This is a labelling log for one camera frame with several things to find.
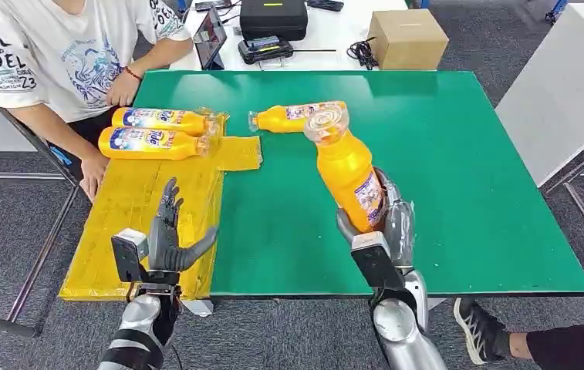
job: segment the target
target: green table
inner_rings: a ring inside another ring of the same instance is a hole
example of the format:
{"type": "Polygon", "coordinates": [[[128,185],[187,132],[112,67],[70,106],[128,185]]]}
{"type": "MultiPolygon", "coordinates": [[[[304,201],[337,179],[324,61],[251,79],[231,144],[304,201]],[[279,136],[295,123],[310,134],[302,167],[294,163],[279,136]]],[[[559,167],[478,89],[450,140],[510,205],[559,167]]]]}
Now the green table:
{"type": "MultiPolygon", "coordinates": [[[[147,73],[135,106],[228,112],[344,100],[353,134],[416,210],[430,296],[584,294],[584,271],[473,73],[147,73]]],[[[258,132],[262,168],[226,173],[212,296],[369,295],[302,133],[258,132]]]]}

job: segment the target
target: white desk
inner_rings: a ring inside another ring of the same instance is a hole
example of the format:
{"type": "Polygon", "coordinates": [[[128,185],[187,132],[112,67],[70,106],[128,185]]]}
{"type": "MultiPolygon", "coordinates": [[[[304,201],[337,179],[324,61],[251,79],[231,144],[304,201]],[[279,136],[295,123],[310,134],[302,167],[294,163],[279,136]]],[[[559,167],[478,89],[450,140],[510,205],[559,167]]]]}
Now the white desk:
{"type": "MultiPolygon", "coordinates": [[[[371,23],[371,13],[376,10],[404,10],[407,5],[404,0],[343,0],[344,8],[341,12],[308,8],[308,30],[306,37],[301,41],[291,42],[295,49],[337,49],[336,52],[295,52],[291,58],[284,59],[284,70],[344,70],[364,69],[355,60],[349,58],[346,50],[354,42],[366,39],[371,23]]],[[[230,13],[221,17],[228,19],[238,15],[239,6],[231,9],[230,13]]],[[[205,17],[205,12],[190,11],[185,23],[187,30],[193,35],[205,17]]],[[[237,51],[237,44],[243,39],[235,35],[234,27],[239,27],[239,17],[230,20],[224,25],[228,40],[219,54],[228,70],[246,71],[259,70],[258,64],[244,63],[237,51]]],[[[265,69],[280,66],[277,62],[266,63],[265,69]]],[[[199,70],[196,50],[171,65],[171,69],[199,70]]]]}
{"type": "Polygon", "coordinates": [[[538,187],[584,150],[584,4],[567,5],[496,114],[538,187]]]}

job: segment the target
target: floor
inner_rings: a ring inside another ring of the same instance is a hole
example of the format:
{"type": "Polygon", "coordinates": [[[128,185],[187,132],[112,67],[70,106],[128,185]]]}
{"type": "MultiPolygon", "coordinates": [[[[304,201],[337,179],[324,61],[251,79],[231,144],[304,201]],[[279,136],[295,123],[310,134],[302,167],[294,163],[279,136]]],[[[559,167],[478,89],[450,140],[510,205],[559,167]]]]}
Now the floor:
{"type": "MultiPolygon", "coordinates": [[[[451,38],[441,69],[475,71],[497,103],[549,30],[541,20],[549,3],[433,0],[430,10],[451,38]]],[[[36,153],[0,153],[0,171],[7,170],[39,172],[49,165],[36,153]]],[[[584,180],[576,187],[584,197],[584,180]]],[[[9,310],[66,192],[57,182],[0,183],[0,315],[9,310]]],[[[563,189],[547,202],[584,267],[581,213],[563,189]]],[[[79,197],[20,316],[20,322],[42,328],[42,335],[25,339],[0,333],[0,368],[96,367],[124,304],[56,297],[88,212],[89,203],[79,197]]],[[[514,331],[584,323],[584,297],[485,298],[481,304],[514,331]]],[[[536,369],[520,360],[472,365],[451,307],[449,299],[431,312],[429,333],[450,370],[536,369]]],[[[222,301],[209,318],[184,313],[176,333],[174,344],[186,369],[387,368],[361,300],[222,301]]],[[[177,368],[173,353],[164,368],[177,368]]]]}

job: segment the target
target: orange bottle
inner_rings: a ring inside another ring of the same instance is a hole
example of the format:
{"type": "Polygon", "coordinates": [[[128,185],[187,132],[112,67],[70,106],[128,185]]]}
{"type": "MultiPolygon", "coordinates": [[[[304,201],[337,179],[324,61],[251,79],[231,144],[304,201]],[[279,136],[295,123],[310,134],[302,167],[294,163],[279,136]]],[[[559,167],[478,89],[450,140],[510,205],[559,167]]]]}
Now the orange bottle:
{"type": "Polygon", "coordinates": [[[299,106],[273,106],[264,112],[250,112],[248,125],[253,132],[268,130],[272,133],[301,133],[308,117],[327,106],[346,108],[346,104],[339,100],[299,106]]]}
{"type": "Polygon", "coordinates": [[[349,130],[346,106],[313,113],[303,132],[316,144],[317,169],[338,206],[359,231],[372,231],[382,218],[383,190],[371,152],[349,130]]]}
{"type": "Polygon", "coordinates": [[[215,125],[210,116],[188,110],[119,108],[112,115],[112,126],[180,130],[190,136],[214,134],[215,125]]]}
{"type": "Polygon", "coordinates": [[[193,137],[167,129],[108,127],[99,137],[104,156],[126,160],[183,160],[205,155],[209,146],[208,136],[193,137]]]}

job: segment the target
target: black sneaker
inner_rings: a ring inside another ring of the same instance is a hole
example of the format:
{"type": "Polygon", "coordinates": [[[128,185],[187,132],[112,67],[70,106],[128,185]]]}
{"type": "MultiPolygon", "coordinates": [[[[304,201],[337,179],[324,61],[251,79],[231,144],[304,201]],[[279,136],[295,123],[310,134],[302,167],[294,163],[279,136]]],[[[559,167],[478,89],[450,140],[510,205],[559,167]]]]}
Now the black sneaker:
{"type": "Polygon", "coordinates": [[[500,360],[494,353],[496,334],[505,329],[505,325],[483,310],[470,298],[458,298],[453,305],[455,320],[464,330],[469,357],[476,365],[500,360]]]}

